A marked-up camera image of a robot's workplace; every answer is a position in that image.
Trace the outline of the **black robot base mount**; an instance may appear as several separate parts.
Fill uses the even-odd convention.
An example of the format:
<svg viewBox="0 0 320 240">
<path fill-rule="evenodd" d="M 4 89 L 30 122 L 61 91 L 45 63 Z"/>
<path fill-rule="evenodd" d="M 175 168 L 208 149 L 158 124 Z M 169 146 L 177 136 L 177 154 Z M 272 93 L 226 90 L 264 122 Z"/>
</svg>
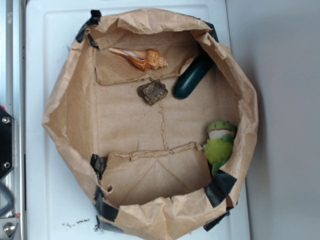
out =
<svg viewBox="0 0 320 240">
<path fill-rule="evenodd" d="M 0 179 L 13 168 L 13 118 L 0 106 Z"/>
</svg>

